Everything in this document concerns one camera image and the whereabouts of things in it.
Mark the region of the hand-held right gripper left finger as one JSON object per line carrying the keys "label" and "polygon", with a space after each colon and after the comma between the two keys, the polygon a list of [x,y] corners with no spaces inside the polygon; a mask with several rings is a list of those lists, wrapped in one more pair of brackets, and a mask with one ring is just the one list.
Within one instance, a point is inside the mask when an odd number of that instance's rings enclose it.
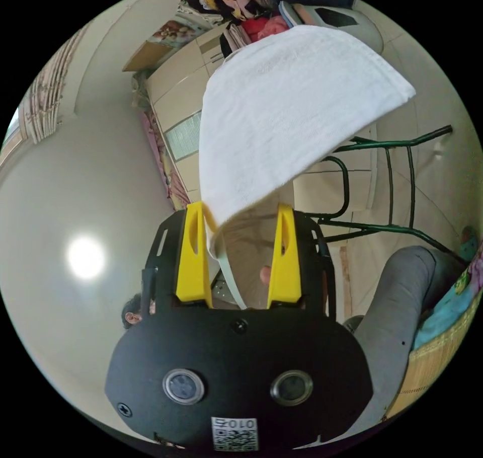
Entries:
{"label": "hand-held right gripper left finger", "polygon": [[176,296],[183,305],[213,308],[202,202],[187,206],[179,253]]}

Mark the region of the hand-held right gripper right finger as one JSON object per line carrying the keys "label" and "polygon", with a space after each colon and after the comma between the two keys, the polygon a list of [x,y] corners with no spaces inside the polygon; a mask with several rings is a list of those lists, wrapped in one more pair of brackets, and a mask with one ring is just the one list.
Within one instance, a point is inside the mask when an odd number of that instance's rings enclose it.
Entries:
{"label": "hand-held right gripper right finger", "polygon": [[279,204],[267,308],[295,306],[302,296],[293,208]]}

